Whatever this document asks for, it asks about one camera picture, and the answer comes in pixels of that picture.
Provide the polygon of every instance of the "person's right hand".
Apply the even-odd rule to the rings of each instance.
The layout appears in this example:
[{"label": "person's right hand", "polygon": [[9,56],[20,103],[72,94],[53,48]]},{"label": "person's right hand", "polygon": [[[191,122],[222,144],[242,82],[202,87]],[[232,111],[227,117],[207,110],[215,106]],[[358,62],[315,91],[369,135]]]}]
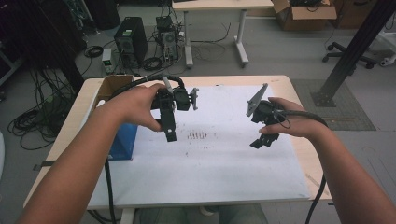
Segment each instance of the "person's right hand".
[{"label": "person's right hand", "polygon": [[103,107],[111,109],[113,114],[120,118],[120,123],[128,122],[160,132],[162,127],[152,117],[150,108],[157,91],[164,88],[166,87],[159,83],[150,87],[137,86],[116,96]]},{"label": "person's right hand", "polygon": [[[283,98],[269,97],[272,103],[283,105],[285,110],[305,111],[304,108],[294,102]],[[259,130],[262,134],[287,133],[296,137],[312,139],[319,130],[326,128],[323,124],[301,116],[287,116],[281,124],[267,125]]]}]

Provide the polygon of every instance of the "person's leg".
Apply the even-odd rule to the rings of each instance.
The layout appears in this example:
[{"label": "person's leg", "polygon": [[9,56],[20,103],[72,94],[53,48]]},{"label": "person's leg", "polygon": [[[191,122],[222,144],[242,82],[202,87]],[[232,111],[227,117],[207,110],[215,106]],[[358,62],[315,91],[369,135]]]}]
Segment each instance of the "person's leg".
[{"label": "person's leg", "polygon": [[268,224],[259,203],[205,206],[207,212],[219,212],[219,224]]},{"label": "person's leg", "polygon": [[140,224],[188,224],[184,208],[142,208]]}]

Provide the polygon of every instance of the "floor mat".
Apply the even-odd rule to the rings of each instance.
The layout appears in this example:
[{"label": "floor mat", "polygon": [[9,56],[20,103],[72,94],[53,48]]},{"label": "floor mat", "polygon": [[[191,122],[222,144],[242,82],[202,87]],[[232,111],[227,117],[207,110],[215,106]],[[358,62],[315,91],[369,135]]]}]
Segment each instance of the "floor mat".
[{"label": "floor mat", "polygon": [[333,131],[375,131],[375,126],[361,108],[352,92],[343,83],[332,98],[336,107],[315,106],[311,92],[318,92],[325,80],[292,79],[291,83],[300,98],[303,107],[326,120]]}]

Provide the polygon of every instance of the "forearm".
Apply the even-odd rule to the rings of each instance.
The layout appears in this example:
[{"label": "forearm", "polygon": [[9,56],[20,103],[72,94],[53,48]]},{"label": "forearm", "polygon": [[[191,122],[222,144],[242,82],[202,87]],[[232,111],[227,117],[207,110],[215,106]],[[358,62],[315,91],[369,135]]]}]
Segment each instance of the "forearm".
[{"label": "forearm", "polygon": [[78,223],[121,123],[117,111],[98,107],[43,178],[20,223]]},{"label": "forearm", "polygon": [[393,223],[396,210],[384,191],[325,127],[311,138],[343,223]]}]

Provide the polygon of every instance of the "chair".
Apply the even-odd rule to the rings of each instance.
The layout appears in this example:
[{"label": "chair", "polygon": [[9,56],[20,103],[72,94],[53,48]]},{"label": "chair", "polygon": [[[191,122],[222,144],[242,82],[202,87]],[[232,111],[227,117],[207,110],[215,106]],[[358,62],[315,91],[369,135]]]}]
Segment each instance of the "chair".
[{"label": "chair", "polygon": [[[323,61],[324,63],[326,63],[327,61],[329,61],[329,58],[331,58],[331,57],[341,57],[341,56],[343,56],[343,55],[344,55],[344,52],[347,50],[346,48],[344,48],[343,46],[341,46],[340,44],[338,44],[338,43],[336,43],[336,42],[332,42],[332,44],[330,44],[330,45],[327,47],[328,50],[332,50],[332,49],[334,49],[334,48],[340,50],[341,52],[331,52],[331,53],[327,53],[326,56],[324,56],[323,59],[322,59],[322,61]],[[374,65],[377,64],[377,61],[376,61],[376,60],[371,59],[371,58],[367,58],[367,57],[365,57],[365,56],[361,56],[361,57],[359,58],[359,60],[362,61],[362,62],[367,63],[366,66],[365,66],[367,69],[372,69],[372,68],[374,67]],[[353,74],[353,72],[354,72],[355,69],[356,69],[356,65],[355,65],[355,68],[351,71],[351,74],[350,74],[350,75]]]}]

